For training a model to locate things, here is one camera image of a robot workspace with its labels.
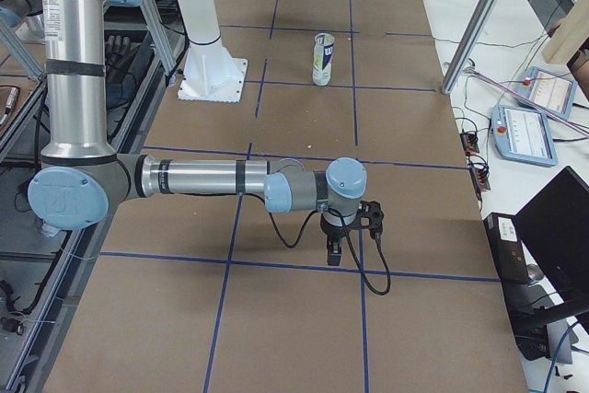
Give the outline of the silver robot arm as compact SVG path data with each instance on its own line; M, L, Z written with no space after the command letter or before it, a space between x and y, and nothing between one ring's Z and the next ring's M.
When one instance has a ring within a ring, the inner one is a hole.
M142 0L130 0L137 5ZM41 0L50 141L28 186L29 206L60 230L100 222L128 200L155 194L250 195L270 214L320 214L327 263L367 226L367 174L342 157L323 171L298 161L157 160L118 153L107 136L104 10L109 0Z

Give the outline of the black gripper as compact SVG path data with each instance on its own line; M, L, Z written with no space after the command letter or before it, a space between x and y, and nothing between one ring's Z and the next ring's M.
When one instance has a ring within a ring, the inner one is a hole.
M342 226L340 222L333 225L325 217L322 217L320 227L327 236L327 264L329 266L340 266L342 256L341 240L351 231L358 229L358 221L354 220L350 224Z

